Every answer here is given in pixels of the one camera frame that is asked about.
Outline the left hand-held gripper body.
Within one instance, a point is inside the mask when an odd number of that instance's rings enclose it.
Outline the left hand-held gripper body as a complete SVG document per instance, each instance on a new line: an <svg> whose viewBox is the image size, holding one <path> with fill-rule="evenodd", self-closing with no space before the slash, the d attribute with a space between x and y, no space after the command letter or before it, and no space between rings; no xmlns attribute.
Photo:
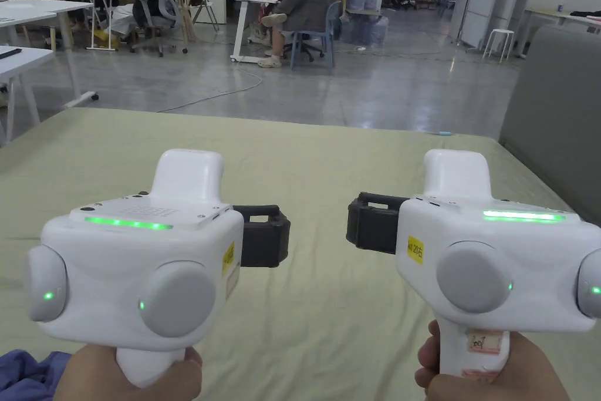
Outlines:
<svg viewBox="0 0 601 401"><path fill-rule="evenodd" d="M115 348L147 387L209 332L240 271L287 257L290 221L276 205L220 198L212 151L164 152L149 192L49 220L28 252L28 317L47 335Z"/></svg>

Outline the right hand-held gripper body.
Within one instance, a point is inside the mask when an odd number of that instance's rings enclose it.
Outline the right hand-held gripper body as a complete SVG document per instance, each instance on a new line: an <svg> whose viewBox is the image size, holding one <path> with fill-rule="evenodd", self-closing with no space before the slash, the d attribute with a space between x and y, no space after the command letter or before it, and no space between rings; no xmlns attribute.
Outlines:
<svg viewBox="0 0 601 401"><path fill-rule="evenodd" d="M422 194L361 193L347 240L394 255L399 275L432 309L440 372L490 379L511 332L586 332L600 318L600 228L577 214L491 194L471 151L430 150Z"/></svg>

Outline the person's right hand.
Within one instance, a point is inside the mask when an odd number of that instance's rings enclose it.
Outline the person's right hand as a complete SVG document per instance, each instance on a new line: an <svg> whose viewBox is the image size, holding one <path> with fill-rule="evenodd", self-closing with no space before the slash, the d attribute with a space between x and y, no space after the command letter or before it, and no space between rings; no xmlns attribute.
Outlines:
<svg viewBox="0 0 601 401"><path fill-rule="evenodd" d="M428 400L569 400L542 350L520 333L511 333L511 350L503 370L491 383L440 373L440 328L428 324L430 336L419 349L414 375Z"/></svg>

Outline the person's left hand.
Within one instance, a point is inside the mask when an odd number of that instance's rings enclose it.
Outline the person's left hand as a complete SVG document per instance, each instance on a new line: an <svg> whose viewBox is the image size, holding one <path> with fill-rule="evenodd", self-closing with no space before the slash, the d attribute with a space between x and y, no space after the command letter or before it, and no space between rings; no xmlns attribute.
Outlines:
<svg viewBox="0 0 601 401"><path fill-rule="evenodd" d="M202 359L194 348L145 388L132 385L116 361L116 350L86 345L69 359L53 400L194 400L202 388Z"/></svg>

